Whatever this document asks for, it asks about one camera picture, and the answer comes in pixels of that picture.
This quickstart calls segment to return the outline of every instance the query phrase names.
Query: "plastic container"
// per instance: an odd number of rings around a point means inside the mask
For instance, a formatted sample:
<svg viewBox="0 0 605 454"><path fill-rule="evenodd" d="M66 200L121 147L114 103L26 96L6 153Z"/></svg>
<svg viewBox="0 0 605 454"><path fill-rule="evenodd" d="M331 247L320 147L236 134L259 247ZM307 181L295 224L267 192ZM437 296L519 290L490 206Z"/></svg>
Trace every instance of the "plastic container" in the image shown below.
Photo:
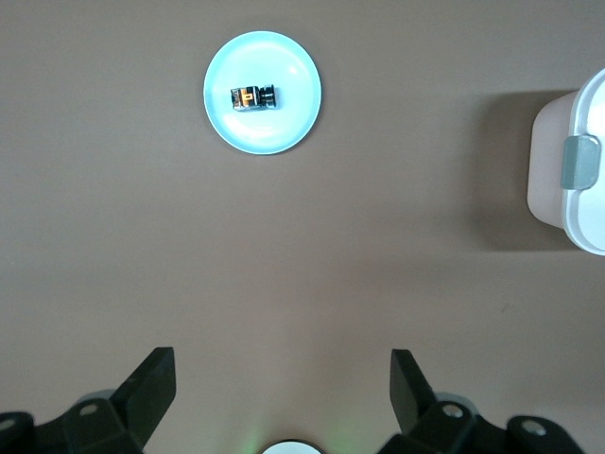
<svg viewBox="0 0 605 454"><path fill-rule="evenodd" d="M605 255L605 70L538 113L527 204L589 253Z"/></svg>

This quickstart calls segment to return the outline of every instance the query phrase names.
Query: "white circular light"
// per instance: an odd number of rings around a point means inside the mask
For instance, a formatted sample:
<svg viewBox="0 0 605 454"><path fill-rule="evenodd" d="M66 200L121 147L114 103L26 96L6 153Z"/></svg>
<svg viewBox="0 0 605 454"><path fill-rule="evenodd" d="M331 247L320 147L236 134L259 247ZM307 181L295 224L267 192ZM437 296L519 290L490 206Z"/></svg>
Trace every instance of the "white circular light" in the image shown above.
<svg viewBox="0 0 605 454"><path fill-rule="evenodd" d="M266 449L263 454L321 454L313 446L304 442L280 442Z"/></svg>

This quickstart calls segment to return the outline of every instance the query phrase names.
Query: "round plate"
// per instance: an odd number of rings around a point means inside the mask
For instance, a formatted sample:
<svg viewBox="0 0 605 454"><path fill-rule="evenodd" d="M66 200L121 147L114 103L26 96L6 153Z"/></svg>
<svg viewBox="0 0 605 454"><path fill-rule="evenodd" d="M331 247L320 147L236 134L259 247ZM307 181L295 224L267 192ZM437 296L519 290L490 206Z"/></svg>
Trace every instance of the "round plate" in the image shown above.
<svg viewBox="0 0 605 454"><path fill-rule="evenodd" d="M233 88L273 84L276 109L237 112ZM311 130L320 112L320 74L309 54L279 33L253 31L226 43L210 62L204 105L216 132L252 154L293 147Z"/></svg>

